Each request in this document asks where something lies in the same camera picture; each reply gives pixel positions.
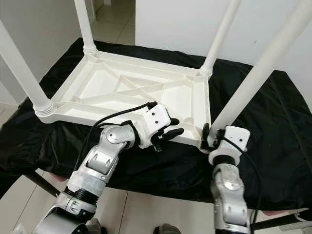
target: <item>black cloth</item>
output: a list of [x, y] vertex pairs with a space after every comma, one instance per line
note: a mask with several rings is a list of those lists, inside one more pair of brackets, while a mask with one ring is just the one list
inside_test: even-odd
[[[101, 51], [192, 68], [199, 68], [204, 61], [204, 57], [177, 51], [95, 43]], [[49, 98], [83, 57], [82, 45], [82, 39], [73, 43], [40, 82]], [[251, 68], [239, 62], [216, 61], [209, 81], [212, 121]], [[264, 183], [261, 209], [311, 207], [312, 116], [287, 74], [274, 71], [234, 125], [251, 131], [248, 153]], [[27, 99], [0, 131], [0, 176], [27, 174], [39, 167], [69, 177], [89, 129], [62, 121], [43, 124]], [[97, 144], [99, 132], [91, 136], [89, 148]], [[162, 153], [156, 153], [152, 147], [124, 151], [108, 186], [210, 202], [212, 166], [207, 155], [196, 147], [174, 142], [164, 142], [161, 146]], [[257, 180], [244, 156], [239, 169], [247, 204], [255, 207]]]

